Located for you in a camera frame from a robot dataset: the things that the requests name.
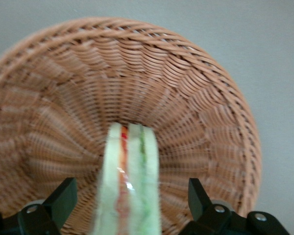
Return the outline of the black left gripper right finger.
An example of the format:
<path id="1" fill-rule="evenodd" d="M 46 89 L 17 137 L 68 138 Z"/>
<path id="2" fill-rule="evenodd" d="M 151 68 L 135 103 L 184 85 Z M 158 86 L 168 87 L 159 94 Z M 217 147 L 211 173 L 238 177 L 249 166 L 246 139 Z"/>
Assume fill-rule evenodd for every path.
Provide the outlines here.
<path id="1" fill-rule="evenodd" d="M 279 220 L 262 211 L 251 211 L 241 217 L 229 207 L 213 203 L 199 179 L 191 178 L 188 184 L 188 205 L 193 220 L 181 235 L 288 235 Z"/>

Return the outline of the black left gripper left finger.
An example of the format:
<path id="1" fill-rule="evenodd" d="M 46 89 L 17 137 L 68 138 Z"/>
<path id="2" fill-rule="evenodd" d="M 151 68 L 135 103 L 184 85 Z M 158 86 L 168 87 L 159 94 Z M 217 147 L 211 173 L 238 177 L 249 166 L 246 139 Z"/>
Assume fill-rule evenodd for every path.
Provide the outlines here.
<path id="1" fill-rule="evenodd" d="M 3 218 L 0 235 L 59 235 L 77 204 L 76 178 L 66 178 L 44 201 L 34 201 Z"/>

